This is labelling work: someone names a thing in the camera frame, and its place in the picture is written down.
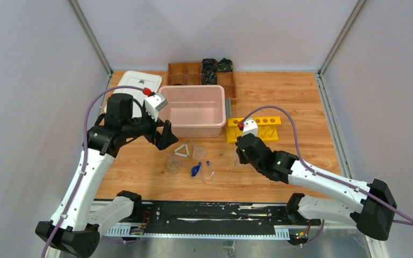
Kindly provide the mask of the small glass beaker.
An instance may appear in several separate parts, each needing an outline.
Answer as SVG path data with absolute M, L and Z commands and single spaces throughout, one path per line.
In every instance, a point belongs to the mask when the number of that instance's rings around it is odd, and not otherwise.
M 167 169 L 168 172 L 172 175 L 176 175 L 180 172 L 180 164 L 177 163 L 175 160 L 173 159 L 168 159 L 167 160 Z

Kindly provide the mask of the clear plastic funnel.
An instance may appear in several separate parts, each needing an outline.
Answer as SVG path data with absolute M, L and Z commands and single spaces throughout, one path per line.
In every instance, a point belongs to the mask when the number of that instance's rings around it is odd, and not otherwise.
M 191 157 L 195 160 L 201 160 L 203 159 L 206 154 L 207 150 L 203 147 L 199 147 L 197 144 L 195 144 L 192 140 L 190 140 L 190 143 L 193 147 L 192 155 Z

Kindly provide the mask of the blue test tube clamp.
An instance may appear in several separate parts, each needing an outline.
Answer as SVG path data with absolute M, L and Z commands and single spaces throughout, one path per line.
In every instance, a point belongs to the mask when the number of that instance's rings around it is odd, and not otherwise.
M 199 162 L 197 165 L 193 166 L 190 172 L 191 177 L 196 177 L 197 175 L 202 174 L 202 162 Z

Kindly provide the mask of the blue capped tube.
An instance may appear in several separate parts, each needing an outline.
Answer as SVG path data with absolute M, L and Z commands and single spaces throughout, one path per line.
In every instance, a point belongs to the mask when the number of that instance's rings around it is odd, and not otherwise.
M 208 171 L 208 173 L 207 173 L 208 179 L 211 180 L 213 178 L 214 174 L 215 174 L 215 171 L 214 171 L 210 161 L 206 161 L 206 167 L 207 167 L 207 171 Z

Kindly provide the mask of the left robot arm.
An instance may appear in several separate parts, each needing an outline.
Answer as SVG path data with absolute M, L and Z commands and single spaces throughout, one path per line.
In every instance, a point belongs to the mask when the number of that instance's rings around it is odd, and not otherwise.
M 144 96 L 143 103 L 139 103 L 130 94 L 112 94 L 106 111 L 92 127 L 85 127 L 83 150 L 73 180 L 51 218 L 40 221 L 35 229 L 45 242 L 42 257 L 49 248 L 90 257 L 100 238 L 121 220 L 149 223 L 141 195 L 126 190 L 97 212 L 90 213 L 99 185 L 123 146 L 140 137 L 159 150 L 178 142 L 171 122 L 159 118 L 159 112 L 168 104 L 166 98 L 147 88 Z

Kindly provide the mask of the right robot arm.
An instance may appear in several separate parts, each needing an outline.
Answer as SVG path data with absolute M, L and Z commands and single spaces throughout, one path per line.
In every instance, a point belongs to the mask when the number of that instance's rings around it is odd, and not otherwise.
M 239 162 L 250 164 L 269 180 L 309 188 L 328 197 L 293 194 L 285 210 L 290 223 L 331 220 L 355 226 L 370 238 L 388 240 L 397 204 L 384 181 L 374 179 L 367 183 L 336 175 L 294 154 L 271 150 L 252 134 L 238 137 L 236 146 Z

